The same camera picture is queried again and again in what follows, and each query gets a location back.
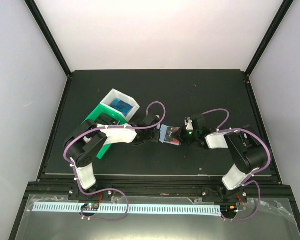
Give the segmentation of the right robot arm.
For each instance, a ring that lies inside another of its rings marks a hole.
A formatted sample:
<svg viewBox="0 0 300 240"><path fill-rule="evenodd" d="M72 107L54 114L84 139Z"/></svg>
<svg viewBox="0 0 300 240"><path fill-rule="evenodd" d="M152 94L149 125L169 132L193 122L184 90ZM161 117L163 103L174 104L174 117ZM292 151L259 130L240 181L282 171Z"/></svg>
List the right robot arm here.
<svg viewBox="0 0 300 240"><path fill-rule="evenodd" d="M187 117L184 126L171 136L181 143L194 145L206 150L226 149L233 160L230 170L222 177L222 184L215 192L224 202L230 201L236 190L248 184L256 173L270 165L272 153L264 141L252 132L250 125L244 128L212 130L208 128L202 114Z"/></svg>

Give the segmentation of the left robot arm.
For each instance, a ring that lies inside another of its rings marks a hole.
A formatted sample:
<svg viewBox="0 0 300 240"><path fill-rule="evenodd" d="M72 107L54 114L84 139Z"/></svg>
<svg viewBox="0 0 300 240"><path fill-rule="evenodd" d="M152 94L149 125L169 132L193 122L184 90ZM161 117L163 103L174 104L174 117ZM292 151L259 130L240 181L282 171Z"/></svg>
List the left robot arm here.
<svg viewBox="0 0 300 240"><path fill-rule="evenodd" d="M80 185L79 193L87 200L97 195L93 161L102 158L111 145L125 143L137 146L148 141L157 143L160 120L158 115L147 114L143 120L122 125L116 120L113 127L91 119L84 121L65 141L63 152L63 157L74 171L74 180Z"/></svg>

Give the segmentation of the red credit card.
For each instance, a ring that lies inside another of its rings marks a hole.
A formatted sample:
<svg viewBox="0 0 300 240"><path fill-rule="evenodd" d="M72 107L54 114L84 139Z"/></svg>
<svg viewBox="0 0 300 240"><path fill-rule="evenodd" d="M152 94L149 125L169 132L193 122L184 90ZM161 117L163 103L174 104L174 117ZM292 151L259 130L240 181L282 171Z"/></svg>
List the red credit card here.
<svg viewBox="0 0 300 240"><path fill-rule="evenodd" d="M177 139L174 139L170 142L170 144L174 145L174 146L180 146L181 145L181 142L178 141Z"/></svg>

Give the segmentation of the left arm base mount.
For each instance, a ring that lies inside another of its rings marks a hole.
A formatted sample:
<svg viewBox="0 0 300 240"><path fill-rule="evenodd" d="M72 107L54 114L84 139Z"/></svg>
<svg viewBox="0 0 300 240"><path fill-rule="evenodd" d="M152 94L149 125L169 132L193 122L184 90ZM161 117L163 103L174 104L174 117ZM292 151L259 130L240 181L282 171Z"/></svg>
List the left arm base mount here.
<svg viewBox="0 0 300 240"><path fill-rule="evenodd" d="M113 186L109 184L96 183L89 189L79 189L77 184L73 184L69 190L68 199L78 201L92 201L110 200L112 195L115 195Z"/></svg>

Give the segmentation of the black VIP card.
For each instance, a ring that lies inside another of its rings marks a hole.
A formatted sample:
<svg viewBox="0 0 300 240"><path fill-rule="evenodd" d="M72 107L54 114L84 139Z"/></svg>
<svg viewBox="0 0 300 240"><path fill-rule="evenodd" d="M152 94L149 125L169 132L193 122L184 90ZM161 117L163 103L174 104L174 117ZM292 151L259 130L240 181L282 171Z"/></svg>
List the black VIP card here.
<svg viewBox="0 0 300 240"><path fill-rule="evenodd" d="M178 140L175 135L179 131L179 129L179 127L167 127L164 137L164 143L170 144L172 140Z"/></svg>

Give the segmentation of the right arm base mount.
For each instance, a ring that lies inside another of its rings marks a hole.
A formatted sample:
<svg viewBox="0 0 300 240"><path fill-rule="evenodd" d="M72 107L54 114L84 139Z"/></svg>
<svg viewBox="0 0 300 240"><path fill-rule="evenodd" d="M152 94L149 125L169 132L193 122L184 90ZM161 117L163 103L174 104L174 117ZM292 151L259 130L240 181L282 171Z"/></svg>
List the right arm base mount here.
<svg viewBox="0 0 300 240"><path fill-rule="evenodd" d="M204 202L236 204L247 203L247 194L244 187L228 190L224 185L204 185L201 188Z"/></svg>

